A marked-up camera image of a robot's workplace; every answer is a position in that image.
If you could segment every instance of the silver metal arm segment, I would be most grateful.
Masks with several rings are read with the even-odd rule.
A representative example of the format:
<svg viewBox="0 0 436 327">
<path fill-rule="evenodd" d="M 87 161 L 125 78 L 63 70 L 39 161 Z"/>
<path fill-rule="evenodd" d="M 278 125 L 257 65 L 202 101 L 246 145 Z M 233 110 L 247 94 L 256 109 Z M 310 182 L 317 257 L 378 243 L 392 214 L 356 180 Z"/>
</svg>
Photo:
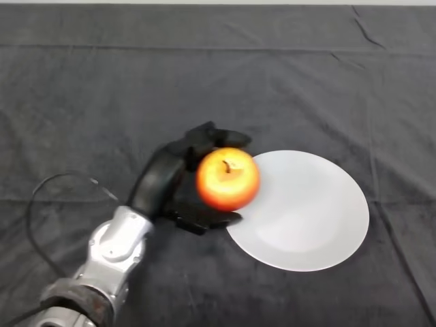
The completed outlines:
<svg viewBox="0 0 436 327">
<path fill-rule="evenodd" d="M 101 224 L 92 233 L 87 261 L 73 278 L 59 279 L 47 287 L 42 295 L 42 301 L 58 298 L 59 294 L 73 293 L 76 296 L 74 290 L 78 287 L 86 288 L 87 292 L 91 290 L 99 299 L 110 303 L 112 310 L 110 323 L 113 323 L 129 291 L 126 280 L 143 258 L 145 238 L 152 230 L 153 224 L 146 217 L 128 206 L 118 207 L 112 220 Z M 86 304 L 85 299 L 81 299 L 80 295 L 81 293 L 74 297 L 74 300 L 79 304 L 82 302 Z M 71 307 L 60 306 L 51 307 L 40 313 L 31 326 L 99 327 L 93 323 L 92 318 L 81 312 Z"/>
</svg>

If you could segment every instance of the white plate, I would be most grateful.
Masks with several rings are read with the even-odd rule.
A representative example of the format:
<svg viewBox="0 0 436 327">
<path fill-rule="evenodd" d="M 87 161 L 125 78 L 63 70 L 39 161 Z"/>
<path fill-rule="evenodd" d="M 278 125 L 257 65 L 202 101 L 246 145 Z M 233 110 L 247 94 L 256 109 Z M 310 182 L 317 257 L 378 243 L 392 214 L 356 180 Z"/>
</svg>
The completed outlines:
<svg viewBox="0 0 436 327">
<path fill-rule="evenodd" d="M 255 259 L 293 271 L 329 268 L 362 244 L 368 204 L 354 179 L 334 163 L 299 151 L 254 158 L 260 174 L 255 199 L 228 227 L 233 240 Z"/>
</svg>

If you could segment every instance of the gray tablecloth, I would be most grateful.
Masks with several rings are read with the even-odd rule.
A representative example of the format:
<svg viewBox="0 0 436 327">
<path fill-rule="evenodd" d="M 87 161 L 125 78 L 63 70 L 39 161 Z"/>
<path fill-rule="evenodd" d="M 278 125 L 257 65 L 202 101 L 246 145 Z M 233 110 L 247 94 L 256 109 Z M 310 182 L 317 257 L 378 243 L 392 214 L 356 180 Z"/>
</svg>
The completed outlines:
<svg viewBox="0 0 436 327">
<path fill-rule="evenodd" d="M 38 181 L 75 169 L 125 198 L 156 146 L 213 120 L 253 136 L 253 154 L 293 149 L 340 165 L 367 197 L 367 237 L 344 263 L 297 273 L 256 262 L 224 230 L 200 238 L 162 221 L 118 326 L 432 326 L 435 17 L 429 7 L 0 5 L 2 319 L 55 279 L 23 232 Z M 114 207 L 65 178 L 38 198 L 35 235 L 73 273 Z"/>
</svg>

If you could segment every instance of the plate rim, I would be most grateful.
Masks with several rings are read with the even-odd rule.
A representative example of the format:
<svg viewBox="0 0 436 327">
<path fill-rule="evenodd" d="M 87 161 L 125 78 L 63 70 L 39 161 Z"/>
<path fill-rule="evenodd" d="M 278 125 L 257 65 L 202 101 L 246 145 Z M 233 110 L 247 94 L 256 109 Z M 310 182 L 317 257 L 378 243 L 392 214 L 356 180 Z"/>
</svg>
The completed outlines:
<svg viewBox="0 0 436 327">
<path fill-rule="evenodd" d="M 338 261 L 338 262 L 335 262 L 335 263 L 332 263 L 332 264 L 330 264 L 330 265 L 326 265 L 326 266 L 323 266 L 322 268 L 314 268 L 314 269 L 307 269 L 307 268 L 284 268 L 284 267 L 282 267 L 282 266 L 278 266 L 278 265 L 276 265 L 276 264 L 271 264 L 271 263 L 269 263 L 269 262 L 266 262 L 265 260 L 261 260 L 258 256 L 256 256 L 256 255 L 254 255 L 251 251 L 249 251 L 249 250 L 247 250 L 247 248 L 246 247 L 244 247 L 244 246 L 242 246 L 234 237 L 233 237 L 233 235 L 232 235 L 232 233 L 230 232 L 230 230 L 231 230 L 231 227 L 232 226 L 228 226 L 227 228 L 226 228 L 226 230 L 227 230 L 227 232 L 228 232 L 228 234 L 230 235 L 230 238 L 246 253 L 246 254 L 248 254 L 248 255 L 250 255 L 252 258 L 254 258 L 254 259 L 256 259 L 257 261 L 259 261 L 259 262 L 261 262 L 261 263 L 263 263 L 263 264 L 266 264 L 266 265 L 268 265 L 268 266 L 271 266 L 271 267 L 274 267 L 274 268 L 278 268 L 278 269 L 281 269 L 281 270 L 286 270 L 286 271 L 294 271 L 294 272 L 298 272 L 298 273 L 309 273 L 309 272 L 313 272 L 313 271 L 320 271 L 320 270 L 325 270 L 325 269 L 329 269 L 329 268 L 332 268 L 332 267 L 334 267 L 334 266 L 337 266 L 337 265 L 339 265 L 339 264 L 341 264 L 342 262 L 344 262 L 344 261 L 346 261 L 347 259 L 349 259 L 353 254 L 355 254 L 355 252 L 357 252 L 357 250 L 362 246 L 362 244 L 363 244 L 363 242 L 364 242 L 364 240 L 365 240 L 365 238 L 367 237 L 367 234 L 368 234 L 368 231 L 369 231 L 369 220 L 370 220 L 370 214 L 369 214 L 369 205 L 368 205 L 368 201 L 367 201 L 367 197 L 365 196 L 365 194 L 364 194 L 364 192 L 363 192 L 363 190 L 362 190 L 362 188 L 360 187 L 360 185 L 356 182 L 356 180 L 345 170 L 345 169 L 343 169 L 341 166 L 339 166 L 339 165 L 337 165 L 336 163 L 334 163 L 334 162 L 332 162 L 332 161 L 330 161 L 330 160 L 328 160 L 328 159 L 326 159 L 326 158 L 324 158 L 324 157 L 321 157 L 321 156 L 319 156 L 319 155 L 315 155 L 315 154 L 313 154 L 313 153 L 309 153 L 309 152 L 304 152 L 304 151 L 297 151 L 297 150 L 274 150 L 274 151 L 268 151 L 268 152 L 264 152 L 264 153 L 260 153 L 260 154 L 258 154 L 258 155 L 256 155 L 256 156 L 254 156 L 253 158 L 256 158 L 256 157 L 259 157 L 259 156 L 261 156 L 261 155 L 265 155 L 265 154 L 267 154 L 267 153 L 275 153 L 275 152 L 293 152 L 293 153 L 304 153 L 305 155 L 310 155 L 310 156 L 315 156 L 315 157 L 318 157 L 318 158 L 321 158 L 321 159 L 323 159 L 323 160 L 325 160 L 325 161 L 327 161 L 327 162 L 329 162 L 330 164 L 333 164 L 333 165 L 335 165 L 336 167 L 338 167 L 339 169 L 341 169 L 344 173 L 346 173 L 346 175 L 348 175 L 348 177 L 350 177 L 351 178 L 351 180 L 356 184 L 356 186 L 357 186 L 357 188 L 360 190 L 360 192 L 361 192 L 361 194 L 362 194 L 362 197 L 363 197 L 363 199 L 364 199 L 364 204 L 365 204 L 365 206 L 364 206 L 364 208 L 365 208 L 365 217 L 367 217 L 367 219 L 366 219 L 366 224 L 365 224 L 365 232 L 364 232 L 364 234 L 362 235 L 362 240 L 360 240 L 359 242 L 357 242 L 356 244 L 357 244 L 357 246 L 356 246 L 356 248 L 355 249 L 353 249 L 353 251 L 351 251 L 351 253 L 346 257 L 346 258 L 343 258 L 342 260 L 340 260 L 340 261 Z"/>
</svg>

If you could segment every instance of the apple stem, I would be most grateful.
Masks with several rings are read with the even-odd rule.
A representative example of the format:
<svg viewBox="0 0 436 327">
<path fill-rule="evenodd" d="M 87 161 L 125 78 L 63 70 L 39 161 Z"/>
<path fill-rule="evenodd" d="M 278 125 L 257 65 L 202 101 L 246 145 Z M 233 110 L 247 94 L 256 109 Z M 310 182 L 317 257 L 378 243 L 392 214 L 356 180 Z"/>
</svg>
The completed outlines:
<svg viewBox="0 0 436 327">
<path fill-rule="evenodd" d="M 229 174 L 230 173 L 230 165 L 228 164 L 228 162 L 226 160 L 223 160 L 223 163 L 225 164 L 225 172 L 227 172 Z"/>
</svg>

